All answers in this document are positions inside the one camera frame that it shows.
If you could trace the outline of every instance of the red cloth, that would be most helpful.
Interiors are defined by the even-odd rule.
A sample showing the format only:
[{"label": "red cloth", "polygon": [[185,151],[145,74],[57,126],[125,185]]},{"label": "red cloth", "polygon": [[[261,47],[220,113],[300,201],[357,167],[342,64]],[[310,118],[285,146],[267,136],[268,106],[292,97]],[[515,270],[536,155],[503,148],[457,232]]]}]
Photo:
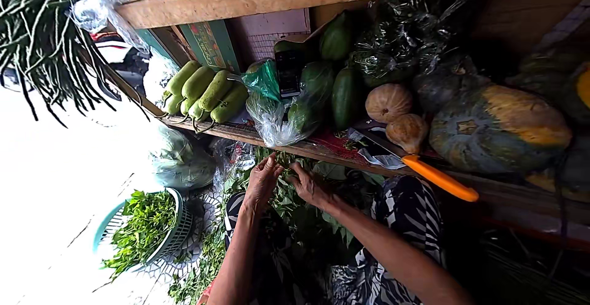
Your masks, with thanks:
[{"label": "red cloth", "polygon": [[307,139],[312,143],[320,144],[325,146],[330,151],[333,151],[338,156],[361,162],[366,162],[365,159],[358,154],[358,150],[347,150],[344,144],[348,141],[347,137],[337,138],[334,136],[332,130],[326,127],[324,130],[316,131],[311,137]]}]

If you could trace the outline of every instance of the bagged vegetables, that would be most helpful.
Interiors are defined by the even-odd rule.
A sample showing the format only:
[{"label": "bagged vegetables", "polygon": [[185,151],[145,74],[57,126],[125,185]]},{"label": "bagged vegetables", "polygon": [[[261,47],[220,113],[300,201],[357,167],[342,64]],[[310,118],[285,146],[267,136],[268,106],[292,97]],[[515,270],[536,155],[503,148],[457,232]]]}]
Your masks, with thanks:
[{"label": "bagged vegetables", "polygon": [[356,42],[349,64],[376,87],[430,73],[471,13],[469,0],[376,0],[374,22]]},{"label": "bagged vegetables", "polygon": [[[329,62],[308,63],[301,72],[301,94],[287,100],[279,100],[276,98],[278,94],[274,95],[273,92],[278,91],[276,78],[272,60],[242,77],[250,89],[246,110],[268,147],[296,143],[315,131],[321,122],[321,110],[332,94],[335,73]],[[287,108],[287,120],[284,121]]]},{"label": "bagged vegetables", "polygon": [[149,148],[151,173],[167,188],[201,188],[211,184],[215,161],[201,147],[193,147],[179,131],[158,126]]}]

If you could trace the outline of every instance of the kabocha squash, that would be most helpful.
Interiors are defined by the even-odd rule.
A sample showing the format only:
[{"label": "kabocha squash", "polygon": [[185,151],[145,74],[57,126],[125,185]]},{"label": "kabocha squash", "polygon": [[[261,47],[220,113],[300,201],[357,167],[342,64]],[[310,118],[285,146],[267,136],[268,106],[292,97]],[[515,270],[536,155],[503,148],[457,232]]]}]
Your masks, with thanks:
[{"label": "kabocha squash", "polygon": [[572,137],[564,117],[534,94],[491,85],[457,96],[432,120],[430,144],[455,167],[527,172],[561,154]]},{"label": "kabocha squash", "polygon": [[564,185],[574,191],[590,192],[590,130],[578,133],[568,150],[561,171]]},{"label": "kabocha squash", "polygon": [[372,119],[390,123],[395,117],[409,113],[412,109],[412,94],[399,83],[386,83],[369,93],[365,109]]},{"label": "kabocha squash", "polygon": [[342,60],[348,57],[352,47],[352,29],[346,12],[328,23],[320,39],[323,60]]},{"label": "kabocha squash", "polygon": [[428,124],[418,115],[406,113],[396,117],[385,128],[387,139],[409,154],[420,152],[420,144],[428,134]]},{"label": "kabocha squash", "polygon": [[535,92],[553,102],[576,123],[590,125],[590,54],[576,46],[533,53],[520,64],[509,85]]},{"label": "kabocha squash", "polygon": [[199,98],[199,108],[204,111],[211,112],[221,98],[231,89],[232,82],[227,79],[227,75],[230,72],[227,70],[221,70],[217,72],[213,81],[209,84],[205,93]]},{"label": "kabocha squash", "polygon": [[469,56],[457,55],[441,63],[427,75],[419,75],[412,81],[412,89],[418,95],[422,109],[438,112],[458,94],[488,83],[485,77],[477,76],[477,69]]},{"label": "kabocha squash", "polygon": [[332,115],[338,131],[347,129],[359,115],[360,99],[357,76],[346,67],[338,73],[332,89]]}]

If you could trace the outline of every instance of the plastic basket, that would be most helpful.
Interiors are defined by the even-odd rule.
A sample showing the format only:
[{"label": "plastic basket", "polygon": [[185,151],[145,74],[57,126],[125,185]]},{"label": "plastic basket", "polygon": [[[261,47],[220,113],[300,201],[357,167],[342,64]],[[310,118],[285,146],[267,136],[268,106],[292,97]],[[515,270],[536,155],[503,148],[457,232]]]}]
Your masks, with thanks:
[{"label": "plastic basket", "polygon": [[[166,190],[173,196],[174,202],[176,203],[176,224],[168,231],[162,243],[147,258],[145,263],[138,263],[129,268],[128,271],[137,271],[149,266],[159,258],[173,254],[188,237],[193,221],[192,214],[184,206],[178,191],[173,188],[166,188]],[[117,249],[111,244],[111,240],[114,233],[124,226],[130,218],[130,216],[122,215],[124,206],[125,200],[110,211],[102,223],[100,223],[92,242],[93,253],[104,256],[105,258],[112,257],[116,253]]]}]

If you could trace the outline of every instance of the smartphone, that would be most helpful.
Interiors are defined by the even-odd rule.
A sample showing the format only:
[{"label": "smartphone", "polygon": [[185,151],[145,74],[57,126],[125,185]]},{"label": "smartphone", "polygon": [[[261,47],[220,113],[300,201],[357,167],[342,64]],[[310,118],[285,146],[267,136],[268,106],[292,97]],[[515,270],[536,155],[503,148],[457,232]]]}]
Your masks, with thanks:
[{"label": "smartphone", "polygon": [[299,81],[301,70],[305,66],[305,55],[300,50],[276,52],[278,90],[281,98],[296,97],[301,92]]}]

